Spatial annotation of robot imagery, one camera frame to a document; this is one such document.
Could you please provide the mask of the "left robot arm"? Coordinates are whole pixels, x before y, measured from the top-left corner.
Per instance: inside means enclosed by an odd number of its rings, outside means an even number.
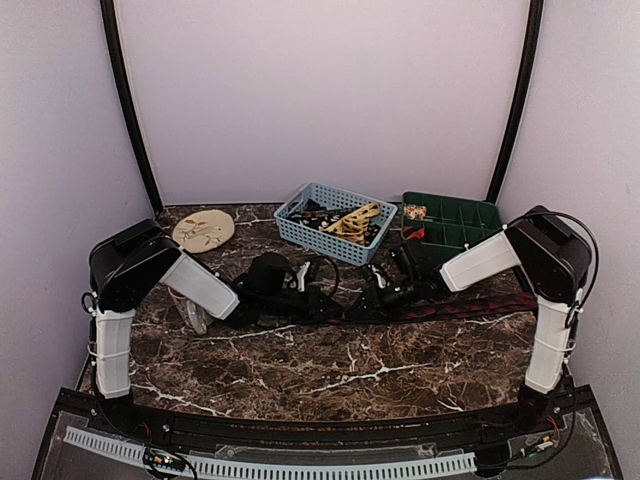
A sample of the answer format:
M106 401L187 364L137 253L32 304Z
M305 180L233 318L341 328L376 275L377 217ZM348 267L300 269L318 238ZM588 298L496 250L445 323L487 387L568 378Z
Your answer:
M141 427L134 407L129 358L131 327L147 295L163 285L183 295L189 313L203 311L230 328L278 316L297 324L325 324L343 316L332 292L312 286L279 254L256 257L230 280L169 237L154 220L141 221L97 244L89 254L90 291L81 297L90 314L91 386L103 421L120 436Z

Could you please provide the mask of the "red navy striped tie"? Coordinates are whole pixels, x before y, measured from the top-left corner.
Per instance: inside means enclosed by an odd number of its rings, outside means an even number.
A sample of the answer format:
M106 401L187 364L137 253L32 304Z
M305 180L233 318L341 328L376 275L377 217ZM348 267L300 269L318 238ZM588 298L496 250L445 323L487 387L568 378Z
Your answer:
M335 315L329 318L326 324L353 326L470 319L534 311L537 309L537 305L537 299L533 294L515 293L435 304L425 303L405 307L367 308L354 313Z

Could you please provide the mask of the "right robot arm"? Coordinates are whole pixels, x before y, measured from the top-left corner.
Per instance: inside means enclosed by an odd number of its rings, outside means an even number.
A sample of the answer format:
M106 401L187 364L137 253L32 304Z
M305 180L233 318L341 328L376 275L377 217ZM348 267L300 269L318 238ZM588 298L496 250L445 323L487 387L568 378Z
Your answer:
M420 322L466 319L533 310L533 350L510 424L521 434L534 432L549 416L549 399L568 373L578 319L599 268L595 237L577 219L535 206L501 230L436 265L425 247L406 241L392 256L404 279L391 283L375 267L368 284L344 313L344 320ZM474 300L450 297L507 270L520 270L526 293Z

